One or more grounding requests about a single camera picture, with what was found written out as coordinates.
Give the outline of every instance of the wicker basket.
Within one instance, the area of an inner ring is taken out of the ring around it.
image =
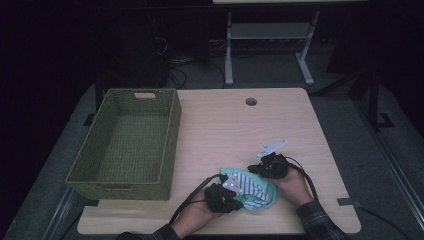
[[[66,183],[88,199],[168,200],[180,118],[175,89],[110,89]]]

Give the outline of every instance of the wooden desk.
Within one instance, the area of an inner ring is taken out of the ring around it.
[[[169,201],[101,200],[85,207],[82,234],[152,233],[166,224],[179,204],[220,167],[246,169],[260,160],[262,143],[287,139],[282,153],[298,160],[312,178],[322,206],[345,232],[360,230],[311,102],[303,89],[180,90],[182,106],[174,178]],[[247,98],[256,106],[248,106]],[[279,193],[266,210],[238,211],[211,222],[198,234],[296,234],[303,228]]]

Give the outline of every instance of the gray floor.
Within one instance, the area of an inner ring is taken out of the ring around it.
[[[301,87],[314,92],[336,81],[341,75],[326,73],[332,46],[313,46],[307,62],[316,81],[307,86],[293,55],[296,48],[279,54],[263,54],[250,58],[234,58],[232,88]],[[223,70],[223,57],[211,61]],[[187,89],[222,88],[223,78],[216,66],[190,64],[180,67],[187,75]],[[387,153],[376,141],[376,134],[360,114],[366,99],[354,102],[347,97],[351,84],[345,84],[324,97],[311,97],[315,112],[327,138],[343,181],[352,199],[391,221],[412,239],[424,239],[424,231],[411,211],[387,162]],[[381,88],[380,112],[387,113],[395,128],[381,129],[391,154],[407,176],[419,198],[424,199],[424,141],[403,115],[393,95]],[[79,194],[67,190],[66,175],[79,150],[88,127],[83,123],[94,113],[94,87],[87,90],[75,109],[56,147],[18,213],[5,239],[59,239],[85,205],[95,205]],[[58,209],[63,196],[70,196],[69,208]],[[403,239],[394,228],[378,218],[357,210],[362,229],[352,234],[354,240]],[[113,239],[114,236],[83,236],[73,225],[64,239]]]

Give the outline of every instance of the hand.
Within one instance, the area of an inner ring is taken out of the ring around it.
[[[223,213],[214,213],[209,210],[205,199],[204,189],[196,194],[192,200],[193,203],[187,205],[180,213],[178,218],[172,223],[172,228],[180,239],[194,233],[213,219],[220,217]]]
[[[281,189],[287,200],[293,203],[296,208],[314,200],[309,193],[305,178],[294,168],[289,167],[284,178],[268,180]]]

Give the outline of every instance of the plaid sleeve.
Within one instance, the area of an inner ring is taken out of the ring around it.
[[[136,236],[135,234],[124,232],[115,240],[180,240],[171,225],[166,224],[152,234]]]
[[[346,240],[350,239],[331,218],[317,201],[300,206],[297,215],[302,221],[303,228],[311,240]]]

